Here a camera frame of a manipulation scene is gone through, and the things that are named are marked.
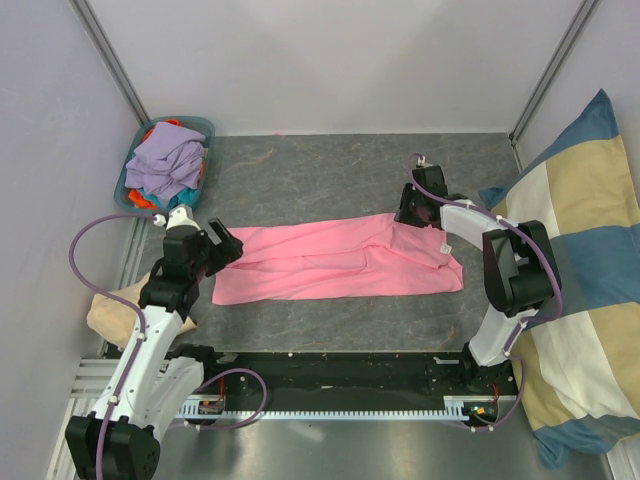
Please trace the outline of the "pink t shirt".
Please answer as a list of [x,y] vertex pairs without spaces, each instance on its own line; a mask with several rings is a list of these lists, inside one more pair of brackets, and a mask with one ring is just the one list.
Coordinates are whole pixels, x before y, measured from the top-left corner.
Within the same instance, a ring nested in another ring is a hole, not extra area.
[[243,255],[217,274],[212,302],[410,296],[463,289],[443,231],[393,214],[276,227],[241,227]]

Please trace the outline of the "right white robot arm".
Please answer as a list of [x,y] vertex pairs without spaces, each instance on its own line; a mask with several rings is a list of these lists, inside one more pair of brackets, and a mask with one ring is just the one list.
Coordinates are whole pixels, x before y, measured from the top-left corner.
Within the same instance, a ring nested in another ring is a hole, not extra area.
[[395,220],[453,234],[482,253],[488,310],[463,349],[469,362],[458,368],[467,392],[483,392],[494,381],[493,366],[506,361],[520,334],[553,303],[562,312],[561,280],[546,227],[537,220],[517,223],[448,191],[440,166],[416,155],[409,166]]

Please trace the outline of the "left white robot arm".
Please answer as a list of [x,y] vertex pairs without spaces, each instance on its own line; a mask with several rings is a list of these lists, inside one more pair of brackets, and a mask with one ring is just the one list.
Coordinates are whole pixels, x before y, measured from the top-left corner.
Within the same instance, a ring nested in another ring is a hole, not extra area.
[[243,254],[242,242],[217,218],[204,230],[183,208],[156,222],[166,228],[158,259],[136,302],[133,332],[92,410],[69,419],[65,439],[81,479],[150,479],[162,439],[192,391],[208,393],[219,369],[193,356],[166,357],[199,285]]

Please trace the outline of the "teal t shirt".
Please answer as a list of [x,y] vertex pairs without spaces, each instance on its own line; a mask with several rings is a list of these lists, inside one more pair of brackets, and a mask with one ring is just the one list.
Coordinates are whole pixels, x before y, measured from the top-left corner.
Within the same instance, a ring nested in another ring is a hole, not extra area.
[[174,195],[167,204],[163,204],[161,200],[156,196],[148,193],[144,193],[143,196],[146,200],[150,201],[158,208],[175,208],[180,204],[193,207],[195,205],[196,197],[199,191],[197,189],[184,188]]

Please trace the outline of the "teal plastic laundry basket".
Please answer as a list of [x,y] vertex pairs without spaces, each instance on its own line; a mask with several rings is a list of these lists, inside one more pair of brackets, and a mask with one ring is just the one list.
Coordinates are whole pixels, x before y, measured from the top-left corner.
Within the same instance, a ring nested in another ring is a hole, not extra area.
[[143,196],[156,195],[163,204],[184,188],[197,189],[195,209],[202,200],[205,176],[213,164],[215,128],[201,117],[160,117],[134,135],[114,190],[114,200],[126,212],[165,213]]

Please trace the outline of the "beige cloth bag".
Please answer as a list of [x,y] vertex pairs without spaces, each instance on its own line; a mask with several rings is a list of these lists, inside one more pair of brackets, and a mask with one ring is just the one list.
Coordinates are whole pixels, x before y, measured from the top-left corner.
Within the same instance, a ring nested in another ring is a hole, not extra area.
[[[137,303],[141,289],[148,280],[149,273],[144,275],[139,282],[110,293],[120,296],[132,303]],[[116,345],[120,349],[124,349],[134,329],[135,321],[136,314],[130,307],[107,298],[102,294],[94,294],[91,307],[87,314],[87,325],[105,341]],[[187,317],[179,334],[186,333],[195,328],[196,324],[190,317]]]

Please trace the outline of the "blue cream checked pillow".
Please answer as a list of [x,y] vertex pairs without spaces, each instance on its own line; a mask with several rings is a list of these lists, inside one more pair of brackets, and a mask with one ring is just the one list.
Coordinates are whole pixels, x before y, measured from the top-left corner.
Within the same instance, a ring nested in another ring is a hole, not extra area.
[[494,213],[548,232],[562,298],[513,347],[541,463],[603,454],[639,432],[639,205],[611,100],[599,91],[507,188]]

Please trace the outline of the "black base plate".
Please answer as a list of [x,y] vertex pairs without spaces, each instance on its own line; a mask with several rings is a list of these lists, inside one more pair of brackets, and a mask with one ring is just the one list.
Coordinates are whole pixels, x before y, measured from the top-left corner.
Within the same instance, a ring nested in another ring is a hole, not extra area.
[[224,408],[254,410],[440,409],[445,396],[514,397],[512,367],[476,368],[458,352],[216,353],[190,347]]

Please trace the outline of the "right aluminium frame post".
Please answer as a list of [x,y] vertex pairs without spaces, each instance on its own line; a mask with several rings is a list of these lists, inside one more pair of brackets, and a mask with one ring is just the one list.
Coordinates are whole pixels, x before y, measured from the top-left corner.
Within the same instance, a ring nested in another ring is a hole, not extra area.
[[580,35],[600,3],[600,0],[582,0],[579,3],[576,12],[572,16],[569,25],[556,45],[523,110],[518,116],[514,127],[508,135],[512,147],[517,145],[533,120],[535,113],[541,106]]

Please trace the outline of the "aluminium frame post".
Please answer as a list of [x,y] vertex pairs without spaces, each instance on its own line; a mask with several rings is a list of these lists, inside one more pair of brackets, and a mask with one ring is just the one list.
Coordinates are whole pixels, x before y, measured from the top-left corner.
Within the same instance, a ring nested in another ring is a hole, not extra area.
[[150,120],[150,117],[90,2],[87,0],[70,0],[69,4],[98,51],[136,120],[139,124],[146,123]]
[[569,25],[556,45],[523,110],[518,116],[514,127],[508,135],[512,147],[517,145],[533,120],[535,113],[541,106],[580,35],[600,3],[600,0],[582,0],[579,3],[576,12],[572,16]]

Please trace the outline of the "left aluminium frame post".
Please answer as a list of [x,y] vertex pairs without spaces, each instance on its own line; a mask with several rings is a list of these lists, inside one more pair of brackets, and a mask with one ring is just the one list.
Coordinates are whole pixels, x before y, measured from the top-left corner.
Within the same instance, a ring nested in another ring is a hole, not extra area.
[[136,120],[139,124],[146,123],[150,120],[150,117],[90,2],[87,0],[70,0],[69,4],[98,51]]

